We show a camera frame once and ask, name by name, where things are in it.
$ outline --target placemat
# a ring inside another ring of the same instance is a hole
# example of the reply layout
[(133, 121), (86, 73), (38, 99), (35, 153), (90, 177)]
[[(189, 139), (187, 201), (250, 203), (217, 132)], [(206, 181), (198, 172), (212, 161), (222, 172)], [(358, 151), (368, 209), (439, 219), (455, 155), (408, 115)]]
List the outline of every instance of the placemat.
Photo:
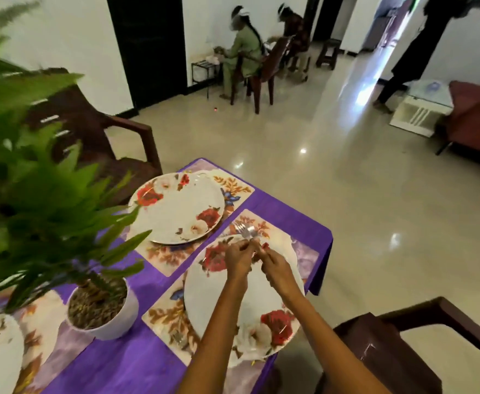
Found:
[[(287, 243), (297, 255), (298, 270), (305, 283), (318, 260), (317, 251), (296, 241), (288, 234), (264, 221), (250, 210), (243, 210), (235, 219), (236, 222), (243, 222), (254, 225), (259, 234), (265, 238), (278, 240), (281, 244)], [(236, 234), (234, 225), (222, 227), (223, 232), (219, 235), (227, 236)], [(184, 310), (184, 283), (186, 272), (178, 278), (171, 287), (152, 305), (142, 316), (143, 322), (177, 355), (185, 364), (189, 365), (192, 355), (198, 347), (200, 338), (191, 326), (191, 322)], [(175, 341), (173, 334), (178, 332), (184, 340)], [(228, 394), (248, 394), (256, 383), (263, 368), (264, 361), (252, 363), (244, 361), (235, 368), (227, 371), (224, 392)]]
[[(0, 307), (13, 288), (0, 293)], [(66, 305), (49, 291), (14, 313), (24, 336), (24, 356), (13, 394), (39, 394), (94, 340), (66, 323)]]
[[(156, 267), (165, 276), (171, 276), (174, 271), (216, 230), (220, 228), (223, 221), (228, 218), (250, 195), (255, 191), (252, 186), (232, 176), (231, 174), (217, 169), (216, 166), (203, 159), (198, 159), (184, 172), (194, 173), (206, 171), (222, 187), (223, 198), (225, 199), (225, 211), (217, 226), (197, 241), (183, 245), (165, 246), (152, 243), (151, 241), (141, 242), (136, 251), (141, 254), (149, 263)], [(128, 230), (124, 232), (124, 239), (127, 238)]]

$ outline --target purple tablecloth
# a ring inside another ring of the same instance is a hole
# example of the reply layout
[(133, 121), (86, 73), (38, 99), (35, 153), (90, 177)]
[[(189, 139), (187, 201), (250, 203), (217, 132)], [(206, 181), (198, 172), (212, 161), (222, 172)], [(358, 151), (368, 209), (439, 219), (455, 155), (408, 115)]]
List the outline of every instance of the purple tablecloth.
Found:
[[(245, 208), (319, 253), (319, 261), (305, 285), (306, 291), (309, 290), (317, 295), (333, 243), (331, 231), (258, 188), (230, 215), (229, 219), (236, 218)], [(202, 247), (207, 246), (218, 235), (219, 232), (208, 238)], [(156, 302), (187, 269), (198, 253), (199, 251), (195, 251), (170, 277), (166, 277), (152, 265), (145, 263), (143, 271), (128, 279), (139, 300), (138, 315), (143, 315)], [(138, 257), (136, 252), (132, 252), (118, 266), (124, 267), (131, 264)], [(73, 288), (73, 285), (66, 285), (58, 288), (58, 292), (63, 299), (67, 299)], [(267, 360), (253, 393), (261, 387), (275, 360), (276, 355)], [(129, 333), (122, 338), (110, 341), (94, 340), (65, 371), (50, 383), (43, 393), (170, 394), (180, 381), (185, 369), (185, 365), (178, 357), (140, 318), (137, 318)]]

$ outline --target red sofa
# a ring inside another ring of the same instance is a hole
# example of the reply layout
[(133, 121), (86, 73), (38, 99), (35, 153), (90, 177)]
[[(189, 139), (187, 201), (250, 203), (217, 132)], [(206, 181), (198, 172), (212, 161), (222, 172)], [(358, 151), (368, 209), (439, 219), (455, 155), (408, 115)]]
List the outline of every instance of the red sofa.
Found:
[(454, 106), (446, 124), (448, 140), (480, 151), (480, 85), (452, 81), (450, 93)]

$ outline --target white pot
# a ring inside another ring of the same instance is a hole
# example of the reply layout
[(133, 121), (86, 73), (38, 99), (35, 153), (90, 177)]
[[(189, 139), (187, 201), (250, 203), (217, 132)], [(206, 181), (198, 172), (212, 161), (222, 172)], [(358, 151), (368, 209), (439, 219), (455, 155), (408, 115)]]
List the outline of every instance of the white pot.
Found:
[(126, 279), (125, 284), (127, 285), (127, 298), (125, 299), (125, 303), (123, 307), (118, 312), (118, 314), (110, 320), (108, 323), (99, 326), (99, 328), (94, 329), (79, 329), (75, 327), (72, 322), (68, 319), (68, 302), (74, 295), (75, 291), (79, 288), (75, 288), (68, 301), (66, 303), (67, 310), (66, 310), (66, 321), (72, 327), (72, 329), (76, 331), (81, 331), (88, 333), (89, 335), (94, 336), (96, 339), (99, 340), (112, 340), (117, 339), (118, 337), (123, 336), (132, 326), (136, 318), (138, 317), (138, 298), (128, 285)]

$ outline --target green outfit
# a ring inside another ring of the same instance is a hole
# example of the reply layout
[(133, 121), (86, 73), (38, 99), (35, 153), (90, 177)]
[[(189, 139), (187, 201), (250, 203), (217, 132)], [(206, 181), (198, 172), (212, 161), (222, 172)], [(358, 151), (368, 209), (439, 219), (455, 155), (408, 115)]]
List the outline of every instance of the green outfit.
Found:
[[(223, 93), (231, 95), (232, 74), (236, 70), (236, 63), (238, 62), (239, 52), (248, 53), (256, 59), (262, 58), (262, 49), (260, 41), (256, 37), (255, 32), (249, 26), (245, 26), (236, 34), (235, 42), (230, 50), (225, 50), (223, 53), (225, 59), (223, 61)], [(242, 62), (243, 77), (252, 76), (260, 68), (260, 62), (244, 58)]]

